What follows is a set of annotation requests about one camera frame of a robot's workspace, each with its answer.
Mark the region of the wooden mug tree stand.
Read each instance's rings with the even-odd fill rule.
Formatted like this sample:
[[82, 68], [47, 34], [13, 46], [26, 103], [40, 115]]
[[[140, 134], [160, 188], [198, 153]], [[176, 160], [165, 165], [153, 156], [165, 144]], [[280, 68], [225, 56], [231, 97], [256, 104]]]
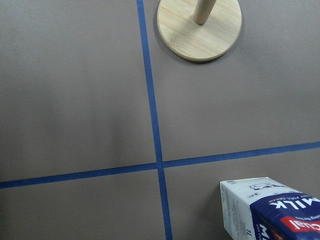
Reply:
[[237, 0], [162, 0], [157, 26], [176, 55], [191, 62], [209, 62], [237, 41], [242, 12]]

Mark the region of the blue white milk carton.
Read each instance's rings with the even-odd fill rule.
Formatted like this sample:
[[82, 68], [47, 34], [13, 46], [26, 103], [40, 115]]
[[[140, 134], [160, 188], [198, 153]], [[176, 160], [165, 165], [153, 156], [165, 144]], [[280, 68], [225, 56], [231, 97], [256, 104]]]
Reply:
[[318, 240], [320, 200], [269, 177], [220, 182], [224, 229], [234, 240]]

